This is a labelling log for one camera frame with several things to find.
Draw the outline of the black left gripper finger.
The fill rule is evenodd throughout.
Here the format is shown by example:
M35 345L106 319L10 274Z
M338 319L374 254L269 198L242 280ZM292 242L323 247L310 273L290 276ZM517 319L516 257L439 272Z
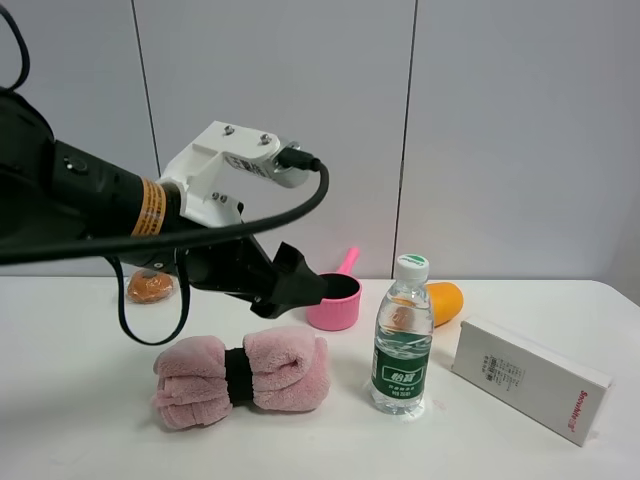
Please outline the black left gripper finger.
M326 293L326 280L314 273L304 255L282 242L273 259L276 280L270 302L281 309L317 305Z

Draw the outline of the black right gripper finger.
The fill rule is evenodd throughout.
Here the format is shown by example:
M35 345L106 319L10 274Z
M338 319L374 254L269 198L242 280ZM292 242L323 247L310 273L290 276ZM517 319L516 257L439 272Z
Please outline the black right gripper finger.
M253 302L250 310L263 319L277 319L284 313L290 311L292 306L289 304L276 304L271 302Z

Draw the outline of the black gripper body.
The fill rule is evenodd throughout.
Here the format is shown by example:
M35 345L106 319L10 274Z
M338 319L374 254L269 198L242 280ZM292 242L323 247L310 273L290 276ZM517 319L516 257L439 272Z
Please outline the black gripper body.
M241 238L183 253L188 284L250 302L254 310L278 310L273 291L278 273L252 238Z

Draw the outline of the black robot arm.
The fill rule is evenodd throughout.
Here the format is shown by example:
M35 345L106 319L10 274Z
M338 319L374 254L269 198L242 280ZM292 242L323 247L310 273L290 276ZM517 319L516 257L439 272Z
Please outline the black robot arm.
M224 165L287 188L319 175L301 205L244 221L241 202L219 193ZM1 261L5 265L107 259L176 276L183 290L222 292L275 318L318 304L326 280L293 246L269 256L259 233L290 224L325 198L329 173L314 155L272 134L221 122L185 147L156 181L55 138L21 95L1 93Z

